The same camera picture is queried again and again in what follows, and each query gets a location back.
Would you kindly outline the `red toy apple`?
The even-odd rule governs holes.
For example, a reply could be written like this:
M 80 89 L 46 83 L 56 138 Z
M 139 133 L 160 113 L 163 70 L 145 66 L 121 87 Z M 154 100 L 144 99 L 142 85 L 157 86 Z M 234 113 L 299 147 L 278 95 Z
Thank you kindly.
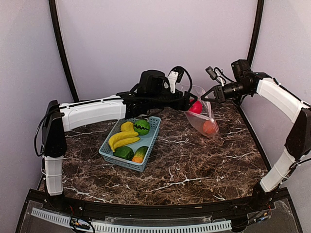
M 196 113 L 196 114 L 201 114 L 203 110 L 203 105 L 202 103 L 197 100 L 194 101 L 194 99 L 190 100 L 190 103 L 192 103 L 192 106 L 189 108 L 190 112 Z

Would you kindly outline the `clear zip top bag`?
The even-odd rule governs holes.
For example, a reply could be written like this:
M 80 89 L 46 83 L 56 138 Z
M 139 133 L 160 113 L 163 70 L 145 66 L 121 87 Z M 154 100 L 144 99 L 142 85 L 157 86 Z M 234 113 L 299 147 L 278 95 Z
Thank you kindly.
M 202 110 L 201 114 L 196 114 L 196 113 L 190 112 L 189 110 L 185 111 L 184 114 L 185 114 L 186 118 L 188 119 L 191 126 L 194 129 L 196 129 L 199 133 L 201 133 L 203 136 L 206 136 L 206 137 L 215 136 L 219 131 L 219 126 L 218 126 L 216 120 L 214 119 L 214 114 L 213 114 L 210 102 L 205 102 L 205 101 L 201 100 L 201 96 L 205 93 L 205 90 L 200 86 L 193 85 L 191 93 L 198 97 L 198 100 L 203 105 L 203 110 Z M 204 133 L 203 124 L 207 120 L 209 120 L 211 122 L 215 122 L 217 124 L 217 132 L 216 133 L 213 133 L 213 134 Z

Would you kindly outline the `orange toy orange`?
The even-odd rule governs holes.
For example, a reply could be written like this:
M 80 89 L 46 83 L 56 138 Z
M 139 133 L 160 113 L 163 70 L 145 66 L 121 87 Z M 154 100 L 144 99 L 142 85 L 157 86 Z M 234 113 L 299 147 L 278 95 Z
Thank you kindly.
M 205 121 L 203 124 L 203 131 L 206 134 L 213 134 L 217 132 L 217 124 L 209 120 Z

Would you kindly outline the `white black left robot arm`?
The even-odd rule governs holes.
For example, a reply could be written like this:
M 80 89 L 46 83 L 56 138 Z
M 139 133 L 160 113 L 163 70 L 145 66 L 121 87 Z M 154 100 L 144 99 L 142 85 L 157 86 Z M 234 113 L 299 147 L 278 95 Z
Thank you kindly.
M 62 162 L 67 151 L 65 132 L 93 123 L 135 118 L 150 110 L 165 107 L 188 110 L 190 92 L 120 92 L 107 98 L 79 103 L 59 104 L 56 100 L 51 101 L 37 128 L 42 131 L 42 146 L 36 151 L 38 156 L 44 158 L 43 168 L 50 205 L 59 212 L 69 207 L 68 200 L 62 196 Z

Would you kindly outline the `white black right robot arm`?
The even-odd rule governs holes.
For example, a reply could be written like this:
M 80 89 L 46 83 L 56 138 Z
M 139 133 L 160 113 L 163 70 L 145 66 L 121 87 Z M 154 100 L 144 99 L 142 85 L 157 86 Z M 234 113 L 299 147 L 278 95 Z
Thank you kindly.
M 216 85 L 200 96 L 208 102 L 223 103 L 228 99 L 258 94 L 267 99 L 291 121 L 293 127 L 286 138 L 278 161 L 260 181 L 260 188 L 268 193 L 289 178 L 302 158 L 311 151 L 311 107 L 284 88 L 266 73 L 245 71 L 235 82 Z

